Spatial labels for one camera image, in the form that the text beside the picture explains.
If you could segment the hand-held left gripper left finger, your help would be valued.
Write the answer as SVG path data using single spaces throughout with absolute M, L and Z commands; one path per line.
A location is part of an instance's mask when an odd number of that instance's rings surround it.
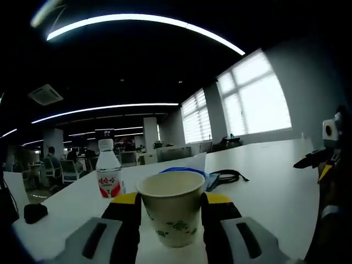
M 103 215 L 67 237 L 60 260 L 135 260 L 140 242 L 141 195 L 115 197 Z

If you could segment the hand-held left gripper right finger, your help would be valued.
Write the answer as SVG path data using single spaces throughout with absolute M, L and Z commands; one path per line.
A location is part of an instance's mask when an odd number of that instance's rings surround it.
M 288 260 L 278 239 L 249 217 L 242 217 L 222 194 L 201 195 L 203 241 L 208 260 Z

